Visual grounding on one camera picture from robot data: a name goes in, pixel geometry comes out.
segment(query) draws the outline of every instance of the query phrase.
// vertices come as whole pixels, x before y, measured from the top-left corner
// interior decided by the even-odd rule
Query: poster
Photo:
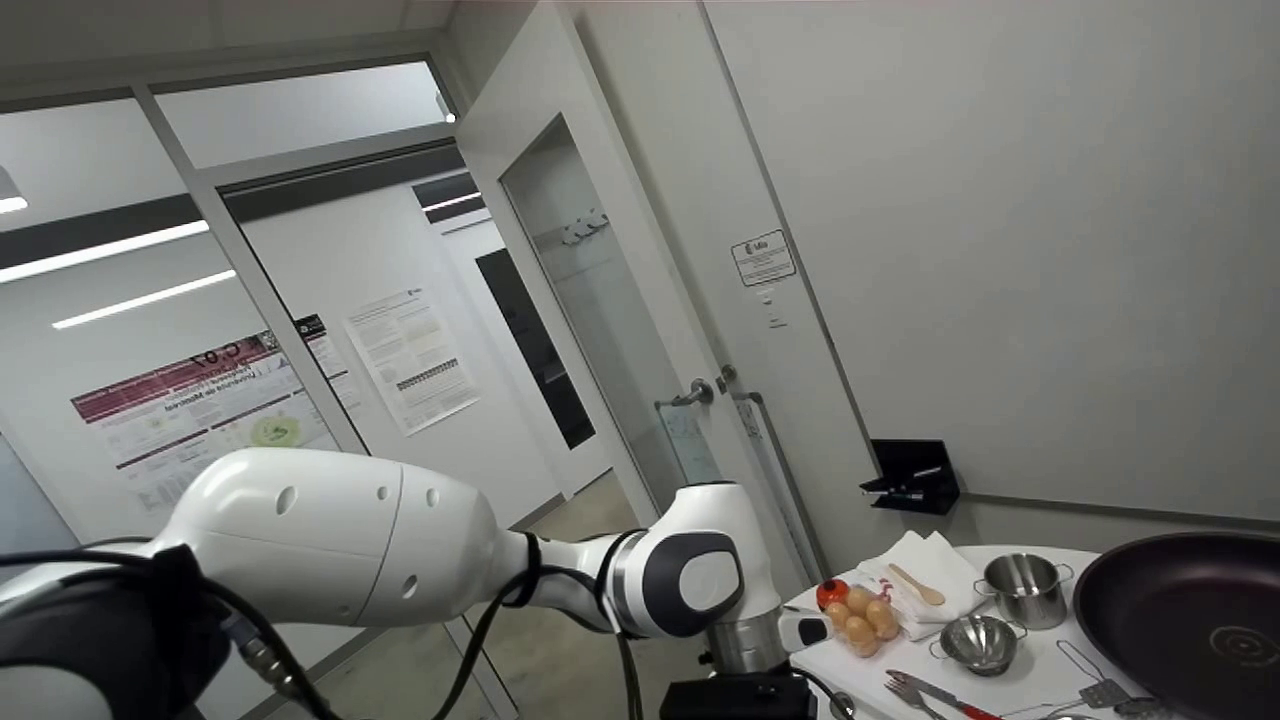
[[[74,396],[71,407],[148,512],[167,512],[233,447],[333,447],[270,335],[128,375]]]
[[[420,288],[346,315],[346,331],[403,437],[477,403],[477,379]]]

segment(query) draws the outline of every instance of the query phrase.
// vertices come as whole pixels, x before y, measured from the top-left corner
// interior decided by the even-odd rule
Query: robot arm
[[[200,473],[165,532],[130,551],[167,550],[192,550],[207,580],[277,624],[433,624],[525,580],[514,606],[560,607],[594,632],[709,632],[723,674],[783,661],[763,535],[736,486],[683,487],[644,532],[560,544],[505,532],[477,487],[440,473],[246,447]],[[0,587],[0,630],[10,619],[2,600],[74,574],[35,569]]]

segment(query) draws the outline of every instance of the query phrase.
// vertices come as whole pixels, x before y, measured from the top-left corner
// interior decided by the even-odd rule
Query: metal bowl
[[[955,616],[941,644],[971,676],[1002,676],[1016,657],[1016,632],[995,616]]]

